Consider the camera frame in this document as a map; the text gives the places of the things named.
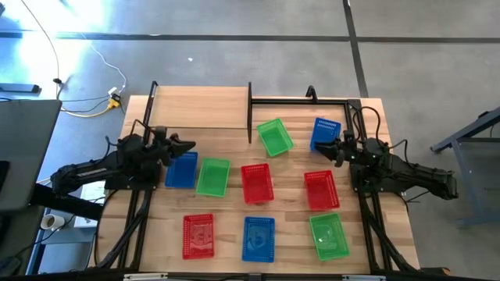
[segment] blue basket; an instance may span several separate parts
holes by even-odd
[[[317,151],[314,148],[315,142],[331,142],[341,135],[341,124],[323,118],[316,118],[314,122],[314,131],[311,137],[311,151]]]
[[[274,262],[274,219],[246,217],[243,261]]]
[[[165,178],[166,187],[194,188],[198,152],[186,152],[173,160]]]

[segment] wooden table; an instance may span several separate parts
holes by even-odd
[[[242,87],[225,88],[229,89],[227,94],[243,92]],[[195,151],[199,153],[198,172],[205,157],[228,158],[231,160],[231,168],[224,198],[198,195],[194,190],[165,188],[162,176],[162,182],[153,194],[140,270],[143,272],[369,273],[359,202],[351,188],[348,163],[341,168],[334,168],[332,162],[322,155],[311,153],[309,149],[315,118],[336,120],[342,123],[344,129],[346,127],[344,109],[337,105],[254,105],[252,143],[249,144],[247,130],[238,129],[241,121],[232,116],[234,111],[224,110],[225,107],[230,107],[229,105],[224,107],[218,105],[216,111],[222,117],[218,117],[214,122],[222,124],[229,122],[228,126],[232,126],[231,129],[219,128],[217,124],[211,122],[209,116],[200,113],[199,106],[210,107],[214,102],[211,93],[220,90],[219,87],[159,87],[156,91],[150,125],[170,125],[169,134],[176,132],[179,133],[181,140],[196,141]],[[193,94],[193,91],[205,94]],[[184,121],[172,120],[175,115],[172,114],[173,109],[167,101],[173,97],[173,92],[191,93],[186,96],[177,94],[175,98],[177,104],[182,104],[183,101],[186,102],[185,105],[189,102],[194,103],[193,109],[182,105],[182,110],[186,118],[199,117],[193,120],[193,123],[197,123],[196,127],[203,126],[205,120],[206,126],[212,124],[211,126],[215,128],[172,129],[176,123],[189,126]],[[144,95],[130,97],[121,137],[130,132],[135,119],[142,120],[147,99],[148,97]],[[361,101],[362,105],[374,107],[380,113],[382,118],[380,139],[390,142],[382,101],[378,98],[364,98]],[[231,108],[246,108],[246,104],[243,106],[237,101],[232,102]],[[366,131],[369,136],[374,137],[377,117],[368,110],[363,111],[363,114]],[[275,118],[283,120],[295,147],[288,153],[270,158],[259,139],[256,126]],[[263,162],[268,162],[270,165],[275,199],[266,205],[246,205],[243,200],[240,167]],[[332,212],[340,214],[351,251],[347,258],[331,261],[320,261],[317,257],[309,227],[309,217],[323,212],[309,210],[304,188],[304,173],[325,169],[333,169],[341,207]],[[129,200],[129,191],[119,191],[106,206],[98,237],[100,259],[104,258],[123,232]],[[419,268],[404,203],[401,198],[393,194],[380,194],[380,203],[388,236],[407,261]],[[188,214],[203,213],[214,214],[215,257],[185,261],[182,259],[183,217]],[[276,219],[274,263],[241,260],[245,216],[266,216]],[[377,240],[375,244],[377,260],[379,265],[382,265],[380,245]],[[129,260],[133,255],[134,239],[130,245],[132,247],[129,249]]]

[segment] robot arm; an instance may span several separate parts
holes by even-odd
[[[160,162],[170,165],[173,158],[181,156],[196,143],[179,140],[176,133],[166,138],[165,127],[147,127],[146,130],[151,130],[154,136],[150,144],[144,144],[141,136],[131,133],[117,144],[108,143],[108,149],[113,145],[116,151],[102,159],[60,168],[51,176],[54,192],[64,196],[83,184],[99,180],[106,180],[105,188],[111,190],[150,190],[155,187],[159,182]]]
[[[458,197],[452,172],[402,160],[375,138],[367,139],[358,148],[352,131],[346,130],[344,136],[344,141],[316,142],[315,148],[331,161],[335,160],[337,167],[342,166],[344,161],[350,163],[355,190],[401,193],[418,186],[445,200]]]

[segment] concrete floor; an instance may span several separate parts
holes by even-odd
[[[341,0],[27,0],[48,30],[118,34],[348,35]],[[351,0],[358,36],[500,37],[500,2],[495,0]],[[18,1],[5,2],[1,30],[37,29]],[[51,16],[57,11],[59,16]],[[310,84],[324,97],[359,97],[348,42],[94,41],[92,44],[129,81],[125,97],[147,94],[152,80],[172,85],[245,85],[255,94],[303,95]],[[86,41],[56,40],[61,78],[69,79],[62,99],[104,95],[121,77],[104,66]],[[371,98],[382,98],[393,142],[407,138],[412,162],[458,171],[454,155],[429,147],[498,106],[499,44],[359,44]],[[55,63],[41,34],[0,39],[0,80],[36,83],[41,98],[54,98]],[[89,108],[95,102],[68,108]],[[98,158],[104,136],[118,137],[120,110],[95,119],[61,113],[40,178],[61,165]],[[500,128],[494,133],[500,136]],[[459,191],[463,193],[458,174]],[[409,196],[418,194],[416,188]],[[457,276],[500,276],[498,225],[460,229],[470,213],[467,199],[422,197],[410,205],[410,219],[422,266],[445,266]],[[68,258],[87,256],[84,247]],[[74,269],[57,265],[60,246],[48,247],[41,271]]]

